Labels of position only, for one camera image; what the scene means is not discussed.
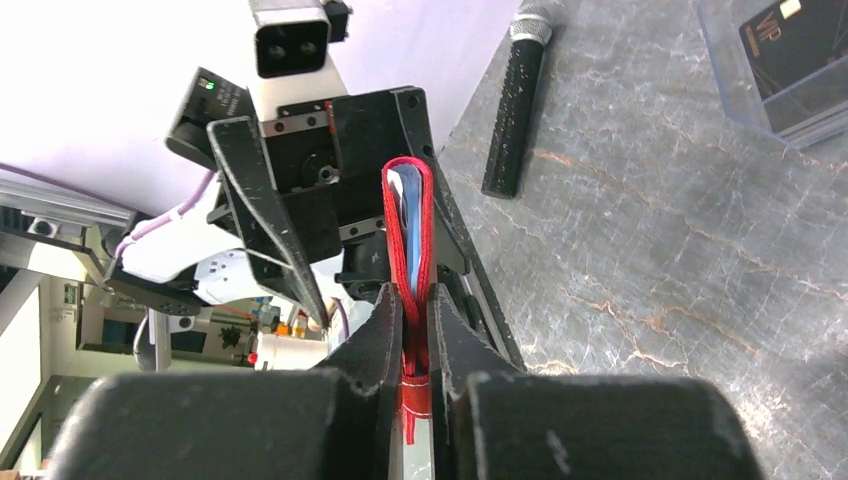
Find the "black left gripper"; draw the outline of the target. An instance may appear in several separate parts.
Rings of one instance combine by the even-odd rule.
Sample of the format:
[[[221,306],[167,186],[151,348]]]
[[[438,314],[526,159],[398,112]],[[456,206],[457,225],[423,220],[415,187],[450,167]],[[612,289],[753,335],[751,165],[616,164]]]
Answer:
[[[425,91],[404,86],[278,111],[281,116],[265,140],[267,149],[248,116],[207,126],[256,283],[298,305],[325,329],[329,319],[309,262],[341,255],[336,281],[353,299],[375,298],[389,278],[386,245],[373,237],[384,225],[382,170],[394,158],[417,157],[434,177],[438,281],[465,325],[524,371],[517,342],[438,159]]]

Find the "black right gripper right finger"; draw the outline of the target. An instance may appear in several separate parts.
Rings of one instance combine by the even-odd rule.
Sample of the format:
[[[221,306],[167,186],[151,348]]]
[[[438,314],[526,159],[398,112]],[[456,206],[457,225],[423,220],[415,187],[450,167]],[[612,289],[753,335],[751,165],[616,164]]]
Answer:
[[[434,477],[486,479],[477,383],[519,369],[465,323],[442,284],[429,294],[427,337]]]

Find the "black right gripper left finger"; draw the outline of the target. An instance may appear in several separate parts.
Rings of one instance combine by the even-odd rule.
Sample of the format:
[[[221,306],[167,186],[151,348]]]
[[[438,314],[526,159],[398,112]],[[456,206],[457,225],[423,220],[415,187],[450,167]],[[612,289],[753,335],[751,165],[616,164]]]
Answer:
[[[366,322],[319,363],[336,376],[323,479],[391,477],[402,344],[403,303],[386,283]]]

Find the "red leather card holder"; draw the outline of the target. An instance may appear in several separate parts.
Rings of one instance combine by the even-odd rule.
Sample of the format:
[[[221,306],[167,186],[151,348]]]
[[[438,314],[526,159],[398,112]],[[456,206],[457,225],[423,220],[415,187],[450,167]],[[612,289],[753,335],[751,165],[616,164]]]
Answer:
[[[404,440],[415,443],[419,422],[432,414],[427,304],[436,283],[434,175],[427,162],[396,157],[382,169],[391,283],[403,307],[399,414]]]

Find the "clear acrylic card tray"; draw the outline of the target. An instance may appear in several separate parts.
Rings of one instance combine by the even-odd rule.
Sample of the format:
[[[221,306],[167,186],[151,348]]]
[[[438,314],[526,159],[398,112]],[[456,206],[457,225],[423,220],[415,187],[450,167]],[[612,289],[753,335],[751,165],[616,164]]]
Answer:
[[[699,1],[725,114],[804,149],[847,129],[845,0]]]

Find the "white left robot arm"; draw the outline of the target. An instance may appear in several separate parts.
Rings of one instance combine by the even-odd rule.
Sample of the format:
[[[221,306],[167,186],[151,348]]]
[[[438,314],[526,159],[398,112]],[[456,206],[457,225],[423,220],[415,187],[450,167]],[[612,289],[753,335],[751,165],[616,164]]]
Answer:
[[[136,214],[106,282],[176,317],[275,294],[301,306],[317,298],[308,266],[344,258],[336,279],[372,302],[388,279],[378,176],[416,156],[434,176],[438,279],[470,328],[515,367],[522,358],[431,145],[425,92],[404,86],[360,95],[321,94],[277,107],[246,136],[249,91],[202,75],[167,136],[174,153],[209,170],[199,191],[157,218]]]

